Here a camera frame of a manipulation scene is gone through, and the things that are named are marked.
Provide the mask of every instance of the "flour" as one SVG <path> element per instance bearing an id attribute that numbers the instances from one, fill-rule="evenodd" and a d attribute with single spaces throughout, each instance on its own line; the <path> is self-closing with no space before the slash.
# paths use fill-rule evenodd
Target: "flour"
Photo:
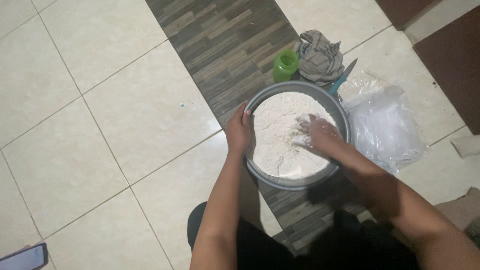
<path id="1" fill-rule="evenodd" d="M 285 92 L 262 102 L 253 112 L 254 136 L 248 148 L 253 162 L 269 175 L 297 180 L 316 174 L 330 162 L 292 143 L 308 137 L 296 128 L 298 118 L 315 114 L 335 125 L 325 108 L 312 97 Z"/>

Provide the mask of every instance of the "green plastic container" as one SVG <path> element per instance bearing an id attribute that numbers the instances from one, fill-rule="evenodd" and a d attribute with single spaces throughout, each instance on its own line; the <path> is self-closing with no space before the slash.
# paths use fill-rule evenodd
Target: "green plastic container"
<path id="1" fill-rule="evenodd" d="M 286 49 L 275 57 L 273 62 L 273 79 L 277 83 L 289 81 L 298 68 L 299 58 L 297 54 L 290 49 Z"/>

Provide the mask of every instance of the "floor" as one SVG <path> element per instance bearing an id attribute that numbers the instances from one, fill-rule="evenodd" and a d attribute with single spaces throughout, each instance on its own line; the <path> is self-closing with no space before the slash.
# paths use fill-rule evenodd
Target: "floor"
<path id="1" fill-rule="evenodd" d="M 47 270 L 187 269 L 186 220 L 223 165 L 222 126 L 308 29 L 359 59 L 351 78 L 369 70 L 407 92 L 430 147 L 399 179 L 433 204 L 480 187 L 480 157 L 450 143 L 471 132 L 374 0 L 0 7 L 0 257 L 46 242 Z M 342 176 L 309 193 L 259 189 L 244 170 L 242 216 L 299 253 L 332 208 L 369 216 Z"/>

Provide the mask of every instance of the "smartphone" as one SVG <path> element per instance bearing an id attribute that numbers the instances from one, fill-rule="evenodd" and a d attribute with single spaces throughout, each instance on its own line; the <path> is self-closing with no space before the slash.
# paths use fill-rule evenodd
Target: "smartphone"
<path id="1" fill-rule="evenodd" d="M 38 270 L 48 264 L 47 244 L 22 249 L 0 258 L 0 270 Z"/>

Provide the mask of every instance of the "clear plastic bag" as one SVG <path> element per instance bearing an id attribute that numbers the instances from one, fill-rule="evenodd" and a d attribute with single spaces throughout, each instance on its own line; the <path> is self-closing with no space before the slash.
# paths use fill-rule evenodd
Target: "clear plastic bag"
<path id="1" fill-rule="evenodd" d="M 347 91 L 358 93 L 342 102 L 358 151 L 390 173 L 421 159 L 426 146 L 402 88 L 363 72 Z"/>

